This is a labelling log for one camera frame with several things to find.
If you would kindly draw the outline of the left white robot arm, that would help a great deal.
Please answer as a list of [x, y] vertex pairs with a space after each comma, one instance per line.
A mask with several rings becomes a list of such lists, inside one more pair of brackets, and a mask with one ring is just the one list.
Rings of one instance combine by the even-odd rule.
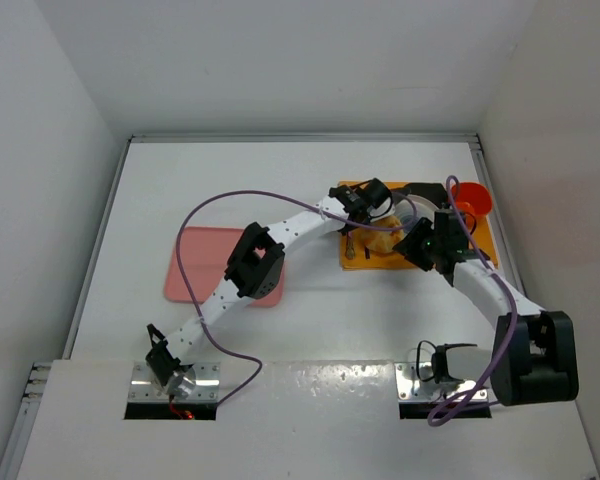
[[331, 232], [345, 235], [357, 228], [378, 232], [395, 230], [373, 224], [394, 212], [392, 193], [377, 178], [352, 186], [332, 187], [325, 197], [313, 204], [273, 192], [231, 191], [204, 201], [192, 213], [216, 200], [239, 195], [276, 198], [301, 206], [303, 210], [275, 224], [249, 224], [228, 256], [221, 280], [203, 303], [198, 302], [182, 262], [182, 237], [193, 214], [183, 221], [176, 236], [175, 255], [196, 316], [169, 335], [152, 324], [147, 326], [151, 349], [145, 361], [157, 386], [171, 398], [185, 398], [195, 388], [191, 369], [182, 363], [189, 350], [201, 337], [209, 337], [209, 326], [224, 315], [272, 293], [281, 278], [286, 255]]

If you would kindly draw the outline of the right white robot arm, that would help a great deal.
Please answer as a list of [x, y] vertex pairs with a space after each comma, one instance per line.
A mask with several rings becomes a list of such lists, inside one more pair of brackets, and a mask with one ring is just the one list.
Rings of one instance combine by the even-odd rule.
[[573, 322], [516, 290], [468, 237], [464, 221], [442, 209], [419, 219], [394, 251], [424, 271], [436, 270], [495, 329], [487, 367], [505, 406], [574, 400], [579, 377]]

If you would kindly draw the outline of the golden knotted bread roll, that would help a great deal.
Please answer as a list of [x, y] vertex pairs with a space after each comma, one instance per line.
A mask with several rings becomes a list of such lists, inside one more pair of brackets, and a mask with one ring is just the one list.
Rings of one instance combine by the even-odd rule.
[[[401, 226], [401, 221], [397, 216], [391, 215], [375, 221], [373, 225], [381, 228], [396, 228]], [[405, 232], [403, 229], [391, 232], [364, 229], [360, 232], [360, 239], [363, 246], [370, 252], [382, 255], [392, 253], [393, 248], [404, 237]]]

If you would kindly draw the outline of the pink plastic tray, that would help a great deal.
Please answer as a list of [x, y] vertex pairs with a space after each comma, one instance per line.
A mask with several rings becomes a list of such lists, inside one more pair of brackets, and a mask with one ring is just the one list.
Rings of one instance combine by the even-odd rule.
[[[186, 227], [181, 239], [181, 260], [187, 278], [200, 304], [212, 294], [224, 276], [227, 260], [242, 235], [241, 229]], [[190, 303], [191, 297], [179, 270], [173, 250], [163, 289], [174, 303]]]

